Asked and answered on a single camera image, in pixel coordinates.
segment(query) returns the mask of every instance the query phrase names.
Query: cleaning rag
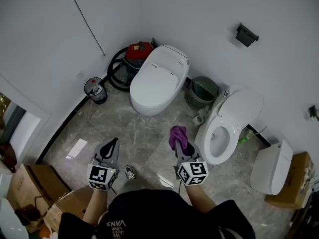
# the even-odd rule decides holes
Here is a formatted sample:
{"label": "cleaning rag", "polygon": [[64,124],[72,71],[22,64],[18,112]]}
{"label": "cleaning rag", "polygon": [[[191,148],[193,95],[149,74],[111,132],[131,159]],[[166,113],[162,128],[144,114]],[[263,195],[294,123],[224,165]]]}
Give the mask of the cleaning rag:
{"label": "cleaning rag", "polygon": [[181,149],[184,155],[187,155],[188,154],[188,150],[187,150],[188,139],[186,135],[186,127],[176,125],[170,129],[170,136],[169,136],[168,143],[172,150],[175,150],[176,139],[179,140]]}

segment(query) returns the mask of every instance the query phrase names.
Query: trash can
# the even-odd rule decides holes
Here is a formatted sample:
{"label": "trash can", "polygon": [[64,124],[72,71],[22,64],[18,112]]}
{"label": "trash can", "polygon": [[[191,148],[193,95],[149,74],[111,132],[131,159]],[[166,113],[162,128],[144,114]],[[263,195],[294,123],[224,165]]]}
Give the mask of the trash can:
{"label": "trash can", "polygon": [[86,82],[84,85],[84,92],[87,94],[93,102],[98,105],[101,105],[108,98],[104,84],[100,84],[102,81],[101,78],[94,77]]}

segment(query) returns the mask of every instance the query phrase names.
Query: vacuum cleaner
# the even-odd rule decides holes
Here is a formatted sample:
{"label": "vacuum cleaner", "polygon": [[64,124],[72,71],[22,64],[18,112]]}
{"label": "vacuum cleaner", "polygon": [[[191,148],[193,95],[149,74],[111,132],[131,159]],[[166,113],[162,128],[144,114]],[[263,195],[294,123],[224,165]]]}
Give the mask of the vacuum cleaner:
{"label": "vacuum cleaner", "polygon": [[[118,90],[129,91],[134,76],[139,72],[150,53],[157,47],[158,45],[153,38],[151,43],[140,41],[117,52],[108,67],[110,84]],[[116,73],[124,66],[126,71],[124,79],[122,79]]]}

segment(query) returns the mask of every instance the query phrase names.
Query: cardboard box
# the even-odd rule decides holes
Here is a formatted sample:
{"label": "cardboard box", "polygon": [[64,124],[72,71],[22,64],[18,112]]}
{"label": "cardboard box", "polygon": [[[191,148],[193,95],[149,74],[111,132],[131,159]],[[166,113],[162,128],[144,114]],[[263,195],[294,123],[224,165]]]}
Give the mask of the cardboard box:
{"label": "cardboard box", "polygon": [[7,199],[29,233],[40,228],[47,210],[65,193],[70,192],[53,167],[49,165],[21,165],[13,175]]}
{"label": "cardboard box", "polygon": [[62,213],[72,213],[82,219],[92,194],[93,190],[87,186],[61,197],[45,215],[45,224],[58,233]]}
{"label": "cardboard box", "polygon": [[265,201],[281,208],[302,208],[309,189],[309,182],[307,182],[304,189],[302,189],[304,173],[307,167],[310,167],[311,170],[314,168],[314,164],[307,152],[293,155],[282,190],[278,195],[267,195]]}

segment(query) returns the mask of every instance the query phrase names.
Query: white toilet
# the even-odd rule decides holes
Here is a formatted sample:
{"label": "white toilet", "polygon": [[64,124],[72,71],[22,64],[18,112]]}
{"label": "white toilet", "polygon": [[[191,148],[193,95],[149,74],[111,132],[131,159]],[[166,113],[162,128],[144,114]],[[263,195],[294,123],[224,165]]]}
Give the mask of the white toilet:
{"label": "white toilet", "polygon": [[258,151],[250,175],[250,186],[261,193],[278,195],[283,188],[293,150],[283,140]]}
{"label": "white toilet", "polygon": [[242,129],[262,111],[264,98],[254,90],[231,86],[220,95],[208,120],[196,135],[195,144],[210,164],[225,162],[234,152]]}
{"label": "white toilet", "polygon": [[180,91],[188,70],[188,57],[180,50],[162,45],[152,51],[131,83],[135,110],[147,116],[163,111]]}

